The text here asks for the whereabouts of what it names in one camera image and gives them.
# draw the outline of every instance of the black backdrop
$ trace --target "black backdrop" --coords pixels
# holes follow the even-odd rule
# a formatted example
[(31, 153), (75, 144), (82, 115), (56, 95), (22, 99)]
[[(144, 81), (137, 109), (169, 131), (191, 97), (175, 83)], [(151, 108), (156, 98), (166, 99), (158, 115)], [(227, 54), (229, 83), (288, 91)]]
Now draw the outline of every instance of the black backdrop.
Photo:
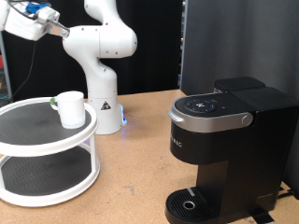
[[(84, 10), (84, 0), (50, 0), (66, 27), (100, 25)], [(181, 0), (117, 0), (122, 20), (138, 38), (132, 57), (102, 59), (118, 75), (119, 94), (173, 90), (178, 87)], [(3, 32), (7, 66), (14, 92), (26, 79), (34, 42)], [(85, 75), (80, 65), (66, 54), (59, 36), (45, 35), (36, 42), (36, 56), (28, 83), (15, 101), (53, 96), (62, 91), (83, 91)]]

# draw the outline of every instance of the cable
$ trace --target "cable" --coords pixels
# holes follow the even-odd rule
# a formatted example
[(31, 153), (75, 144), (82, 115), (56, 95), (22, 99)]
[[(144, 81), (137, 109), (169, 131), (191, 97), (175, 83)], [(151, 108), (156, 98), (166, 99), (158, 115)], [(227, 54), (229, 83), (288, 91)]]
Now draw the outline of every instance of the cable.
[(35, 60), (35, 54), (36, 54), (36, 42), (34, 44), (34, 52), (32, 54), (32, 61), (31, 61), (31, 66), (30, 66), (30, 70), (29, 70), (29, 74), (28, 77), (26, 78), (26, 80), (24, 80), (24, 82), (19, 86), (19, 88), (15, 91), (15, 93), (13, 93), (13, 95), (11, 96), (11, 98), (8, 101), (8, 105), (11, 103), (12, 99), (17, 95), (17, 93), (19, 92), (19, 90), (22, 88), (23, 85), (26, 84), (26, 82), (28, 81), (29, 77), (31, 76), (31, 72), (32, 72), (32, 67), (34, 65), (34, 60)]

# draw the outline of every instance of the button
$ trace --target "button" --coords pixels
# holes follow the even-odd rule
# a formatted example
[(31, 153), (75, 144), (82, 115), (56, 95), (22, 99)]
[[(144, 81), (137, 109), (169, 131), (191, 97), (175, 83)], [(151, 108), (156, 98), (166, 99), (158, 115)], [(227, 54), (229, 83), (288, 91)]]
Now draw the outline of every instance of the button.
[(242, 124), (244, 126), (249, 126), (252, 123), (253, 116), (252, 115), (245, 115), (242, 119)]
[(190, 102), (186, 102), (185, 106), (190, 107), (192, 104)]

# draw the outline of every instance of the table surface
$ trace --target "table surface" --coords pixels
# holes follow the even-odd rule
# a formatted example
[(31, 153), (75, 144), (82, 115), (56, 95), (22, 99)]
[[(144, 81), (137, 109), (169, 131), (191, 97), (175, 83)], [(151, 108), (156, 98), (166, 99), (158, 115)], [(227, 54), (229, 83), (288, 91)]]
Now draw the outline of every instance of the table surface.
[[(0, 224), (167, 224), (166, 198), (178, 189), (194, 187), (197, 175), (196, 165), (179, 161), (169, 149), (167, 112), (181, 96), (179, 90), (119, 96), (128, 123), (117, 133), (96, 135), (101, 173), (94, 184), (78, 197), (48, 207), (1, 201)], [(299, 202), (291, 196), (279, 199), (270, 215), (275, 223), (295, 224), (298, 211)], [(248, 217), (234, 223), (255, 222)]]

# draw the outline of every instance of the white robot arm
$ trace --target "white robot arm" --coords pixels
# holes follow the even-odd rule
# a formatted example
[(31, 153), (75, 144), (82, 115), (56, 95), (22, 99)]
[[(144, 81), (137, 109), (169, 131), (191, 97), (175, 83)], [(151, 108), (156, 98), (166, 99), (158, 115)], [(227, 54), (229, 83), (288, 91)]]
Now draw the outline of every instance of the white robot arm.
[(100, 58), (123, 58), (135, 53), (137, 38), (121, 20), (116, 0), (85, 0), (86, 12), (101, 26), (65, 28), (60, 14), (50, 6), (31, 9), (29, 2), (0, 0), (0, 31), (6, 30), (29, 40), (44, 34), (61, 36), (65, 51), (83, 68), (88, 87), (88, 103), (98, 118), (97, 134), (118, 131), (126, 122), (118, 102), (117, 76)]
[(123, 58), (135, 53), (137, 38), (121, 20), (115, 0), (85, 0), (86, 12), (102, 26), (78, 26), (64, 38), (64, 49), (83, 68), (88, 88), (88, 103), (99, 122), (97, 134), (118, 131), (125, 120), (118, 102), (117, 76), (100, 58)]

